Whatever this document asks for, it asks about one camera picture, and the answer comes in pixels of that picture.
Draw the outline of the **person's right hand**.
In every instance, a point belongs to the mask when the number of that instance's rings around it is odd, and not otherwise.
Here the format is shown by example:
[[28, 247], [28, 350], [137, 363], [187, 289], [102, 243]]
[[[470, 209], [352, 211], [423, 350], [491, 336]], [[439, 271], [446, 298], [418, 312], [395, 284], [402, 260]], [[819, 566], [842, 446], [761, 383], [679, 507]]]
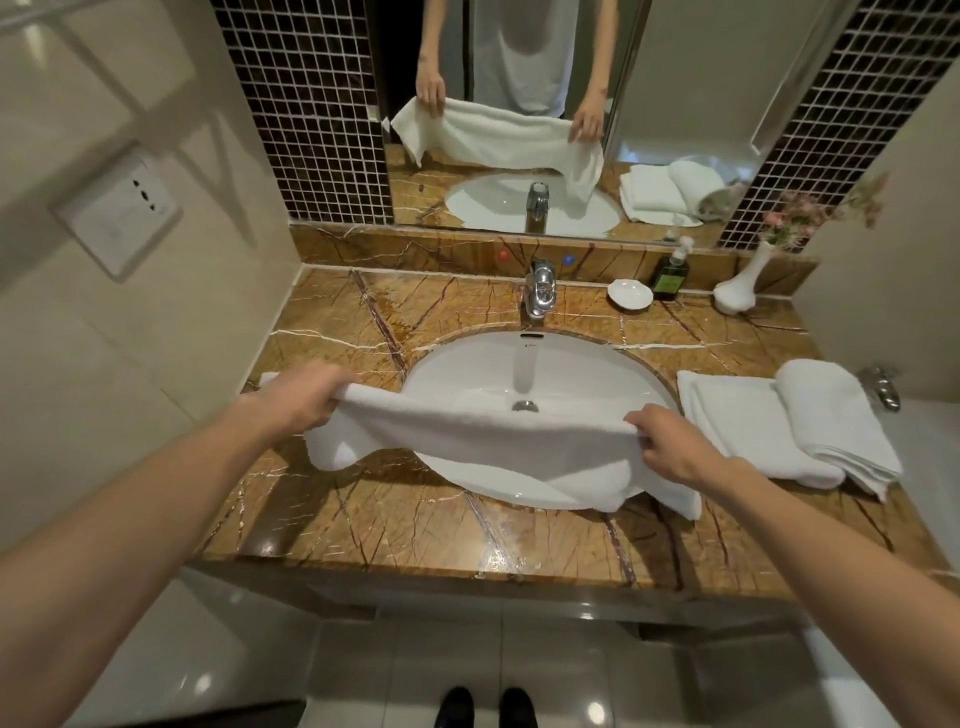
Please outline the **person's right hand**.
[[667, 434], [638, 439], [649, 468], [666, 480], [696, 490], [710, 486], [730, 465], [695, 425], [671, 409]]

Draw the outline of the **long white hand towel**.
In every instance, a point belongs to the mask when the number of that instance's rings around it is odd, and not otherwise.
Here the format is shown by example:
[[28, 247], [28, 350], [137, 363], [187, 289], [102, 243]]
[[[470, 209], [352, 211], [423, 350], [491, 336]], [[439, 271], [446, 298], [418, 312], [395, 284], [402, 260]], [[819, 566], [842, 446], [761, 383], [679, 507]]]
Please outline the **long white hand towel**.
[[639, 431], [622, 419], [460, 407], [362, 384], [348, 384], [335, 397], [329, 421], [303, 434], [320, 471], [346, 469], [378, 451], [408, 450], [423, 460], [493, 468], [493, 486], [509, 496], [521, 492], [507, 485], [513, 473], [566, 495], [573, 509], [612, 513], [648, 493], [690, 521], [702, 515], [701, 495], [648, 467]]

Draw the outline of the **person's left forearm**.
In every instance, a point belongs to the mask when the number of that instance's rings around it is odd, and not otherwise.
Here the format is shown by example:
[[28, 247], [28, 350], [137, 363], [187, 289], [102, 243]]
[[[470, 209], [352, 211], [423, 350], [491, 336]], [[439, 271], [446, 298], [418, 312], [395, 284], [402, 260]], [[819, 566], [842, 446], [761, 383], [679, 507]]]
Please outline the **person's left forearm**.
[[245, 394], [0, 553], [0, 728], [58, 728], [292, 418]]

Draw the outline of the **person's right forearm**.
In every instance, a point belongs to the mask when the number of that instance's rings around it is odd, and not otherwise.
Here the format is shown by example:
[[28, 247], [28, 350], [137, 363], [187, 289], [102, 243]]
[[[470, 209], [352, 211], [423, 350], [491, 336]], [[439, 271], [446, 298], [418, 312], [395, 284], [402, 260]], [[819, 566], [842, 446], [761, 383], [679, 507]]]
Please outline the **person's right forearm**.
[[743, 460], [709, 458], [689, 474], [762, 547], [901, 728], [960, 728], [960, 596]]

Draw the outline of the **flat folded white towel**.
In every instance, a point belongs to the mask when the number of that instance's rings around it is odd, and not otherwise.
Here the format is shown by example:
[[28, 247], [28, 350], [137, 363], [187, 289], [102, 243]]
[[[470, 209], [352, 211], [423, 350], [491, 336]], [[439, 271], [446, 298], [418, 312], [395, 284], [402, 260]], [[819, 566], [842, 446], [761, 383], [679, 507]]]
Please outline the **flat folded white towel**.
[[723, 455], [806, 488], [830, 490], [846, 479], [840, 467], [799, 449], [773, 379], [680, 370], [677, 384], [685, 418]]

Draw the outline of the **dark green pump bottle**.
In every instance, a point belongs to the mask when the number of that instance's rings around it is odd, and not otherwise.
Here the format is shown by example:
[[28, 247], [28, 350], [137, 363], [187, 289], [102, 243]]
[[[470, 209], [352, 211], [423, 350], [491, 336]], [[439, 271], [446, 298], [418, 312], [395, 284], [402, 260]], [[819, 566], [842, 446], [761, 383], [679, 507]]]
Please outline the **dark green pump bottle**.
[[678, 245], [668, 255], [657, 261], [649, 282], [653, 297], [658, 301], [673, 301], [679, 294], [690, 273], [688, 257], [695, 241], [692, 237], [682, 236]]

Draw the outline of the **white ceramic vase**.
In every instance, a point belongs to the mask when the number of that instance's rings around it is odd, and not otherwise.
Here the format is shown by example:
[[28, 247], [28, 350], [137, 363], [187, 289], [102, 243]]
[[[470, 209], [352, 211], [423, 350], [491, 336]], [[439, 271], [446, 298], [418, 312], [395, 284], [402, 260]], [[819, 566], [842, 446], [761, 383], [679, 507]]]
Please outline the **white ceramic vase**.
[[757, 282], [776, 249], [776, 246], [769, 242], [758, 242], [743, 270], [713, 288], [714, 308], [726, 316], [738, 316], [751, 310], [757, 302]]

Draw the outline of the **chrome sink faucet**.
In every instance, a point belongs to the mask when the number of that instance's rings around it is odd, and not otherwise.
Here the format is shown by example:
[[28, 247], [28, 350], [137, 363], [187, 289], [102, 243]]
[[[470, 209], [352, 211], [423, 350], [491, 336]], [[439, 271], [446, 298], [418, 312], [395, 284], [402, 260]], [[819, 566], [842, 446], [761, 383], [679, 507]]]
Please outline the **chrome sink faucet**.
[[557, 305], [557, 273], [555, 265], [542, 258], [531, 260], [525, 276], [521, 309], [529, 326], [539, 326]]

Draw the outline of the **chrome bathtub tap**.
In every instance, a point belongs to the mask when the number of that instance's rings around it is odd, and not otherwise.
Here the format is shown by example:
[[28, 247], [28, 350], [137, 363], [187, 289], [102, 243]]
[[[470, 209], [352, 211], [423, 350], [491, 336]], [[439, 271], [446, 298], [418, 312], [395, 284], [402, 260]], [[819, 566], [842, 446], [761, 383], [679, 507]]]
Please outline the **chrome bathtub tap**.
[[902, 411], [902, 399], [895, 385], [901, 373], [882, 365], [872, 365], [858, 371], [856, 377], [865, 390], [874, 395], [882, 408], [891, 413]]

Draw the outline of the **pink artificial flowers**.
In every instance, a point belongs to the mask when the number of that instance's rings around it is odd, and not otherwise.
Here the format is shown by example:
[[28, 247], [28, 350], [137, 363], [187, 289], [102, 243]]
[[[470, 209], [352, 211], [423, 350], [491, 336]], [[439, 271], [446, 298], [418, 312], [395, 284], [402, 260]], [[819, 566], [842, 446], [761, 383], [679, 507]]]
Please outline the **pink artificial flowers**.
[[801, 249], [829, 222], [856, 221], [872, 230], [883, 213], [880, 197], [889, 178], [889, 172], [862, 176], [837, 203], [822, 202], [808, 192], [784, 191], [774, 209], [764, 216], [756, 242], [792, 252]]

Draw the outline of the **person's right black shoe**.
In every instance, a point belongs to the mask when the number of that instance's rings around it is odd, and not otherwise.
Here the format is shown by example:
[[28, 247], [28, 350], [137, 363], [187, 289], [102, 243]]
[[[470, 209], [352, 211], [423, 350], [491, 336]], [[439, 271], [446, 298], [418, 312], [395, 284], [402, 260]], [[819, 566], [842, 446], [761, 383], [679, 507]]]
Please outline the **person's right black shoe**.
[[498, 705], [498, 728], [539, 728], [534, 704], [523, 688], [510, 686], [502, 693]]

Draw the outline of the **person's black shoe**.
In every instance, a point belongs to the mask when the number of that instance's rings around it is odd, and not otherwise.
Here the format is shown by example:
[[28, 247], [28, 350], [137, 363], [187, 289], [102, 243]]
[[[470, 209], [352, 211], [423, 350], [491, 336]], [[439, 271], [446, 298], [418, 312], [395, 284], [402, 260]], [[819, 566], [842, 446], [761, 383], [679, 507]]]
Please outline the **person's black shoe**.
[[523, 688], [510, 686], [502, 693], [498, 705], [498, 728], [539, 728], [534, 704]]
[[474, 728], [474, 698], [468, 688], [456, 685], [442, 698], [433, 728]]

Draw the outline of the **person's left black shoe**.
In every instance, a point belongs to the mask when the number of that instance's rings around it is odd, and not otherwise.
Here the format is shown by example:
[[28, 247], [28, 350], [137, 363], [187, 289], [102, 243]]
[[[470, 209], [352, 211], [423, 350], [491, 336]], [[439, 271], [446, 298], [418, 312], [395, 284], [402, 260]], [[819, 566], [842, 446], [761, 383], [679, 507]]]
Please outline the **person's left black shoe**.
[[433, 728], [474, 728], [474, 698], [468, 688], [456, 685], [442, 698]]

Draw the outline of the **white wall socket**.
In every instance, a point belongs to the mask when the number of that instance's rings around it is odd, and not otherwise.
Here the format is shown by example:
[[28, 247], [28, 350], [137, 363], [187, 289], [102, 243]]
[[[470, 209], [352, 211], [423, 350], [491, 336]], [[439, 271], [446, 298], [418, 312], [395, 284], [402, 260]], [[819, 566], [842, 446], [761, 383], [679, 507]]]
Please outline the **white wall socket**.
[[130, 145], [52, 205], [55, 219], [116, 282], [125, 281], [183, 215], [144, 147]]

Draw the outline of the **wall mirror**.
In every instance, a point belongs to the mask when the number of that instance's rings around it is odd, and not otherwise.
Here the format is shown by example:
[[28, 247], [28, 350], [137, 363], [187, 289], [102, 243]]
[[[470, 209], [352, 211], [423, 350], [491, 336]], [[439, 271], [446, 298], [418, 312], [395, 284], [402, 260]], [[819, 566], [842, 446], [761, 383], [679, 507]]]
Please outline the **wall mirror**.
[[858, 0], [373, 0], [392, 219], [717, 243]]

